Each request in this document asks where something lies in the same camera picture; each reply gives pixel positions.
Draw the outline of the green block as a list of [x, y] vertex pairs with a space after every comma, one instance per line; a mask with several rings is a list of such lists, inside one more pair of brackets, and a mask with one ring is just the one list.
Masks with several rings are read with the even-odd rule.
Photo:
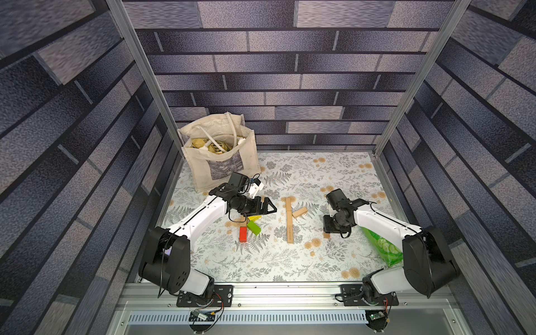
[[256, 224], [255, 221], [250, 221], [247, 223], [247, 228], [255, 235], [258, 236], [261, 233], [261, 228]]

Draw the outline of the red block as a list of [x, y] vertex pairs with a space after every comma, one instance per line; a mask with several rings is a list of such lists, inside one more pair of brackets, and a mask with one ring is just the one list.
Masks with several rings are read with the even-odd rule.
[[247, 234], [248, 234], [248, 228], [243, 226], [243, 227], [240, 227], [240, 232], [239, 232], [239, 241], [240, 243], [246, 243], [247, 242]]

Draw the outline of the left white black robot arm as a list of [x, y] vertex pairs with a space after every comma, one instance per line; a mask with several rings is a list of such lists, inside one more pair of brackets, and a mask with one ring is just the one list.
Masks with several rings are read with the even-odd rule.
[[235, 210], [248, 219], [277, 212], [276, 206], [258, 192], [257, 177], [233, 173], [228, 182], [213, 188], [202, 204], [168, 228], [154, 227], [144, 238], [138, 276], [172, 295], [189, 293], [202, 300], [214, 295], [214, 279], [191, 266], [191, 247], [215, 221]]

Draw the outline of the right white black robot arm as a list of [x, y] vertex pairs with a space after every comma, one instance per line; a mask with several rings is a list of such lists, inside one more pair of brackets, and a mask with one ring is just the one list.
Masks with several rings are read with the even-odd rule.
[[342, 201], [332, 216], [323, 216], [323, 230], [342, 238], [354, 227], [365, 228], [384, 239], [402, 255], [403, 265], [379, 269], [362, 279], [360, 292], [343, 300], [362, 300], [375, 306], [394, 293], [413, 289], [431, 297], [461, 275], [459, 265], [440, 230], [420, 227], [396, 219], [363, 199]]

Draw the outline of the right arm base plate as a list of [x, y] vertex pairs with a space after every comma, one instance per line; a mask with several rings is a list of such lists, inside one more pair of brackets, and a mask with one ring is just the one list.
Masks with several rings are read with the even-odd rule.
[[369, 284], [343, 284], [335, 300], [345, 307], [391, 307], [398, 306], [399, 300], [395, 293], [381, 295]]

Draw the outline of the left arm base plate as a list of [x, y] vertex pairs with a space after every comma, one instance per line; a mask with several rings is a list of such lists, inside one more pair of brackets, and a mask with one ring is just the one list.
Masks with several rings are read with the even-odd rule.
[[234, 296], [233, 285], [209, 285], [201, 295], [180, 292], [177, 296], [177, 307], [231, 307]]

